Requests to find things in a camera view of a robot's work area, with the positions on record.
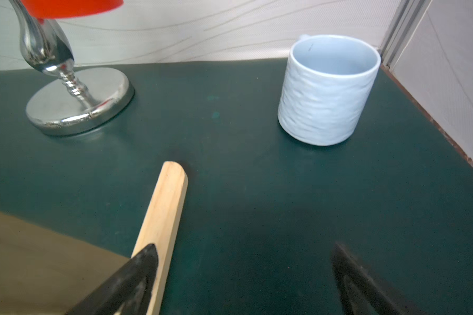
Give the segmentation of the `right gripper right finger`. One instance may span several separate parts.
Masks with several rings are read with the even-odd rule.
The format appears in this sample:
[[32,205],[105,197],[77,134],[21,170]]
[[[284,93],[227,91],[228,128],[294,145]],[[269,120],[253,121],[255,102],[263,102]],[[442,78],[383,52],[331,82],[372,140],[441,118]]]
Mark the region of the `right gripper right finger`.
[[331,265],[344,314],[425,314],[343,243],[331,251]]

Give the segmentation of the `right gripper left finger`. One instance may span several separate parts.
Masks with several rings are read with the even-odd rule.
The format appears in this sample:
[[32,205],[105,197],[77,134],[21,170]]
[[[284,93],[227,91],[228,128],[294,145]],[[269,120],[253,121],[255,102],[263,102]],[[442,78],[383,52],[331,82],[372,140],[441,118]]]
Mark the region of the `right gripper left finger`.
[[146,314],[158,263],[156,246],[148,244],[67,314]]

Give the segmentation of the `chrome glass holder stand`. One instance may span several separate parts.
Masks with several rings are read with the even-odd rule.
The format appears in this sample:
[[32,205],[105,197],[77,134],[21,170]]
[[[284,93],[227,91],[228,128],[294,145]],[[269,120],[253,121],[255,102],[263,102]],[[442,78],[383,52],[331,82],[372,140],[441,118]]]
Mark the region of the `chrome glass holder stand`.
[[135,89],[114,68],[74,71],[74,56],[56,20],[33,17],[20,1],[11,5],[20,26],[20,51],[35,70],[55,77],[28,101],[32,125],[51,136],[74,135],[94,129],[120,113]]

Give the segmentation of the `light blue mug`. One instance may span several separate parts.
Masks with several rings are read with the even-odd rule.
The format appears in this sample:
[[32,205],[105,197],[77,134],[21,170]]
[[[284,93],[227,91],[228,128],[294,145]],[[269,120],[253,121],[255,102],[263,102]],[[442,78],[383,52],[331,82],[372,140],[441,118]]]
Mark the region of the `light blue mug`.
[[332,146],[355,131],[381,55],[343,35],[302,35],[291,47],[277,117],[293,138]]

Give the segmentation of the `red plastic goblet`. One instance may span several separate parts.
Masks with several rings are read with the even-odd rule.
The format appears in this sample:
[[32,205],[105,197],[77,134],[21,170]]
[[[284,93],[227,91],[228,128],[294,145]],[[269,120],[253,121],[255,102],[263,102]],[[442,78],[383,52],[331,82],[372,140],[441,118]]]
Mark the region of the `red plastic goblet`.
[[26,10],[36,18],[62,19],[106,13],[124,4],[123,0],[22,0]]

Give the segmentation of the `wooden drying rack frame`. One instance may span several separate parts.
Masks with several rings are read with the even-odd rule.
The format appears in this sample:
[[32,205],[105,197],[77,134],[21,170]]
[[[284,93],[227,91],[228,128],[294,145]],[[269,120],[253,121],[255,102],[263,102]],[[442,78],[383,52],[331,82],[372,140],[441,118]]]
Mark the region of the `wooden drying rack frame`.
[[146,314],[158,314],[187,187],[182,166],[165,162],[131,257],[0,211],[0,314],[67,314],[148,244],[159,263]]

